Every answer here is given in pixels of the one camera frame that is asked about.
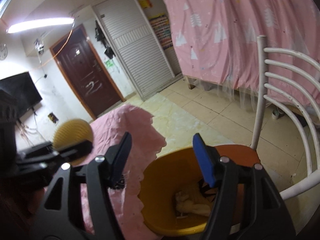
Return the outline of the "black wall television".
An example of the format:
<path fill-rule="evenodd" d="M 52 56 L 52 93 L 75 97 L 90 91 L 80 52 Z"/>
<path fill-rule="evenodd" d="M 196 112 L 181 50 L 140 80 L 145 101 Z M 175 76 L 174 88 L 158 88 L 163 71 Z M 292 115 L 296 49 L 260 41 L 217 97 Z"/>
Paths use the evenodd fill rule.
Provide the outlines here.
<path fill-rule="evenodd" d="M 1 80 L 1 90 L 17 100 L 17 117 L 21 118 L 27 111 L 42 101 L 29 72 L 13 75 Z"/>

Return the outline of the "white metal chair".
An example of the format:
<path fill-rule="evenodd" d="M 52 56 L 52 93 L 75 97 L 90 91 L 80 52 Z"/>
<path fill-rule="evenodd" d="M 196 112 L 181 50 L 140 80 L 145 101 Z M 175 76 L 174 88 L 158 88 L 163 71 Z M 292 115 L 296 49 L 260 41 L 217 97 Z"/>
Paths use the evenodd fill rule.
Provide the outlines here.
<path fill-rule="evenodd" d="M 319 105 L 317 104 L 316 99 L 302 85 L 300 85 L 296 81 L 293 81 L 292 79 L 289 79 L 288 77 L 284 77 L 282 75 L 278 75 L 270 72 L 268 70 L 268 67 L 269 65 L 273 65 L 279 68 L 290 70 L 302 76 L 303 78 L 307 79 L 312 85 L 314 85 L 314 87 L 317 90 L 319 90 L 319 81 L 317 81 L 314 77 L 312 77 L 306 71 L 302 70 L 297 66 L 269 59 L 268 54 L 284 54 L 284 55 L 296 57 L 310 64 L 316 70 L 319 70 L 319 63 L 316 60 L 309 57 L 308 55 L 295 50 L 269 47 L 267 45 L 267 36 L 265 35 L 259 35 L 257 37 L 257 50 L 258 50 L 258 67 L 259 67 L 259 89 L 258 89 L 257 112 L 256 112 L 255 123 L 253 128 L 251 149 L 253 150 L 257 149 L 261 128 L 263 124 L 263 116 L 265 113 L 267 102 L 270 102 L 276 107 L 278 107 L 279 109 L 281 109 L 292 120 L 292 122 L 295 124 L 295 126 L 297 127 L 300 133 L 300 136 L 304 145 L 307 176 L 297 184 L 280 192 L 280 195 L 283 198 L 283 200 L 287 200 L 295 196 L 298 196 L 319 184 L 319 138 L 317 135 L 316 127 L 313 124 L 313 121 L 308 111 L 303 106 L 303 104 L 300 103 L 294 96 L 270 84 L 268 79 L 272 78 L 278 81 L 283 81 L 284 83 L 291 85 L 297 90 L 299 90 L 309 100 L 309 102 L 311 103 L 317 115 L 319 115 Z M 315 171 L 312 170 L 312 157 L 311 157 L 308 137 L 306 136 L 306 133 L 303 129 L 302 124 L 300 123 L 298 118 L 295 116 L 293 111 L 291 111 L 291 109 L 289 109 L 285 104 L 268 96 L 267 92 L 269 90 L 276 92 L 281 96 L 285 97 L 287 100 L 289 100 L 289 102 L 293 103 L 293 106 L 297 108 L 300 111 L 300 113 L 303 115 L 312 135 L 313 146 L 315 148 L 315 154 L 316 154 L 317 170 Z"/>

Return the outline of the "dark brown wooden door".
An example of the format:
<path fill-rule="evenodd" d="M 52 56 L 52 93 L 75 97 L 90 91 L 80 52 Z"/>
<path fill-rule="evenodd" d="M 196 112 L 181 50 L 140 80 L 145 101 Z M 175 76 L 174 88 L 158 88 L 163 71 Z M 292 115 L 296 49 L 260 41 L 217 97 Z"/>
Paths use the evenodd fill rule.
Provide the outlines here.
<path fill-rule="evenodd" d="M 69 87 L 92 119 L 124 102 L 83 25 L 74 28 L 50 47 Z"/>

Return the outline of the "black bag hanging on wall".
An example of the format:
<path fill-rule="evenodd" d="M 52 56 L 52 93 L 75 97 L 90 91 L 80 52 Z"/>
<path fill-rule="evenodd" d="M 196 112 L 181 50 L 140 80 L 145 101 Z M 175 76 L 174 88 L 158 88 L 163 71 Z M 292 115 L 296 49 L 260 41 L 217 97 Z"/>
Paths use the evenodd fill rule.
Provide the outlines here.
<path fill-rule="evenodd" d="M 110 46 L 107 46 L 105 51 L 104 51 L 104 54 L 109 58 L 109 59 L 113 59 L 115 54 L 112 50 L 112 48 Z"/>

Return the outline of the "pink bed sheet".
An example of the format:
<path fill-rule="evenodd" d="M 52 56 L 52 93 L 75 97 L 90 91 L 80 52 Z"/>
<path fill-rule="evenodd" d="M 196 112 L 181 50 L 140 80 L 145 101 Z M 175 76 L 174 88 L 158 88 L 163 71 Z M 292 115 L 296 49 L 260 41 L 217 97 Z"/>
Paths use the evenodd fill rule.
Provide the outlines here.
<path fill-rule="evenodd" d="M 138 199 L 146 167 L 166 145 L 152 115 L 124 105 L 93 122 L 94 150 L 62 164 L 37 211 L 33 239 L 158 239 Z"/>

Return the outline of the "white wall clock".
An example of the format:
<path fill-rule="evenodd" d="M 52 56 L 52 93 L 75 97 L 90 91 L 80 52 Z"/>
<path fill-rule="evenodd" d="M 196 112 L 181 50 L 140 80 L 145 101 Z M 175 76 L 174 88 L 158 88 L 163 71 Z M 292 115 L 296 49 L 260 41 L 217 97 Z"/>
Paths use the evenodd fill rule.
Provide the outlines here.
<path fill-rule="evenodd" d="M 8 47 L 6 44 L 0 44 L 0 60 L 4 61 L 8 56 Z"/>

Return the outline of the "pink tree-print curtain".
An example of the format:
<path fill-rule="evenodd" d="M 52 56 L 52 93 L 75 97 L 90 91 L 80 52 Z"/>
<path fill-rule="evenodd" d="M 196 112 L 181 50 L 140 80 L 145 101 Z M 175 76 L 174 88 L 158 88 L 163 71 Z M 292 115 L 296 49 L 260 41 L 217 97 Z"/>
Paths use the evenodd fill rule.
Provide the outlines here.
<path fill-rule="evenodd" d="M 314 0 L 163 0 L 184 76 L 198 87 L 255 111 L 257 38 L 319 60 L 319 8 Z"/>

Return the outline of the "yellow plastic trash bin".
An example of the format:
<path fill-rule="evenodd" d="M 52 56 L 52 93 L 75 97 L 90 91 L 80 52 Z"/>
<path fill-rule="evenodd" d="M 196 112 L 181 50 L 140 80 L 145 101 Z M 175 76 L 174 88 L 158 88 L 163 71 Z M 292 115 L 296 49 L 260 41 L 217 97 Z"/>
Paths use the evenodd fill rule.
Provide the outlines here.
<path fill-rule="evenodd" d="M 176 194 L 200 197 L 213 206 L 217 188 L 206 190 L 202 172 L 192 147 L 154 160 L 144 171 L 139 199 L 143 203 L 144 224 L 160 236 L 189 236 L 204 231 L 208 217 L 176 210 Z"/>

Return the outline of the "colourful wall chart poster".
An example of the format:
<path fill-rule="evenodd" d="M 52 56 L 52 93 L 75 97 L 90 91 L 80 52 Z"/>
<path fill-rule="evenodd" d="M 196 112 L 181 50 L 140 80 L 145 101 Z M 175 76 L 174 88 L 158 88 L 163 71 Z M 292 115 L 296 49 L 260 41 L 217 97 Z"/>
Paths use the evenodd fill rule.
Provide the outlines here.
<path fill-rule="evenodd" d="M 166 14 L 149 18 L 149 22 L 164 50 L 173 47 L 169 19 Z"/>

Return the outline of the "trash inside bin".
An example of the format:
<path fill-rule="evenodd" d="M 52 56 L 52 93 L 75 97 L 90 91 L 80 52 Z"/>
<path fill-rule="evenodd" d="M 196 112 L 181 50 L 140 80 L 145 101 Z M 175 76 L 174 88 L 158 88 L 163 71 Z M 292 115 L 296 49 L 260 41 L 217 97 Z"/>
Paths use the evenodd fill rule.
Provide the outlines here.
<path fill-rule="evenodd" d="M 209 217 L 213 209 L 217 188 L 212 188 L 203 179 L 190 183 L 175 194 L 177 218 L 187 218 L 191 214 Z"/>

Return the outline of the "white louvered wardrobe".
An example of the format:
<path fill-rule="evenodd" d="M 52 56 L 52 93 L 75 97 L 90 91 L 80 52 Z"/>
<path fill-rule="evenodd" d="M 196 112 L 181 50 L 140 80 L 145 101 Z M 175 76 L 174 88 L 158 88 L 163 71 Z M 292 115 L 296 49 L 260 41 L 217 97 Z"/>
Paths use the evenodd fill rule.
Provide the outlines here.
<path fill-rule="evenodd" d="M 94 6 L 99 24 L 140 98 L 145 101 L 177 78 L 137 0 Z"/>

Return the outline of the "orange chair seat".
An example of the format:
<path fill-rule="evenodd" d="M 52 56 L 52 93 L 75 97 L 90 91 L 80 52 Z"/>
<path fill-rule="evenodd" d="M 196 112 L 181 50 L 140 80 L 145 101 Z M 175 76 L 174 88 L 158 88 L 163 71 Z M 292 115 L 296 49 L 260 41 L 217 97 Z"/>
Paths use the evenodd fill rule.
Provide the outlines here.
<path fill-rule="evenodd" d="M 237 165 L 252 167 L 254 164 L 261 163 L 257 152 L 245 145 L 219 145 L 215 148 L 219 155 L 227 156 Z"/>

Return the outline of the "fluorescent ceiling light tube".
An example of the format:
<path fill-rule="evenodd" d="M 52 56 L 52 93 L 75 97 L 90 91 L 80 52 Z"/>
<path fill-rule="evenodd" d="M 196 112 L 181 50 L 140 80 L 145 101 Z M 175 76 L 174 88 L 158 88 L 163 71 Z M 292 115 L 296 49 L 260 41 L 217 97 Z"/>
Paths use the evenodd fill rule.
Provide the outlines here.
<path fill-rule="evenodd" d="M 52 18 L 43 18 L 31 21 L 24 21 L 11 25 L 7 29 L 7 33 L 14 34 L 26 30 L 51 27 L 57 25 L 69 25 L 74 23 L 73 17 L 52 17 Z"/>

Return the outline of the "yellow ribbed round object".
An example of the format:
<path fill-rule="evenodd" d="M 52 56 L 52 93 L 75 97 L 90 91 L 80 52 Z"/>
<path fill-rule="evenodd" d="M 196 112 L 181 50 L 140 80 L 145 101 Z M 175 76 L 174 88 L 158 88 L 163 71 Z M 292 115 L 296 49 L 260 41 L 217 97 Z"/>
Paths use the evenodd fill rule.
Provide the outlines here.
<path fill-rule="evenodd" d="M 71 157 L 71 164 L 79 166 L 93 149 L 93 130 L 88 122 L 82 119 L 72 119 L 60 125 L 53 137 L 52 146 L 58 152 L 71 146 L 78 146 L 80 153 Z"/>

